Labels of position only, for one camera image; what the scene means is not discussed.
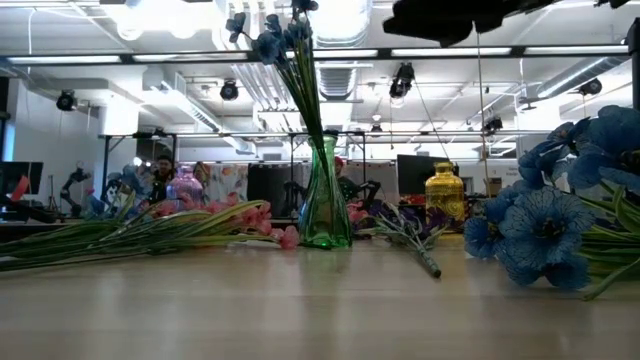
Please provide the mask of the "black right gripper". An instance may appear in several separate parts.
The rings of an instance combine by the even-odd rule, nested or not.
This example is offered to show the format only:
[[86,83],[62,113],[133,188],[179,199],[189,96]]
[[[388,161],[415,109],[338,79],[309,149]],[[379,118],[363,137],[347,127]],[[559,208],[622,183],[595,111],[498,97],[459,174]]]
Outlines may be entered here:
[[385,33],[438,42],[442,48],[467,39],[471,32],[486,33],[500,20],[530,13],[555,0],[400,0],[383,22]]

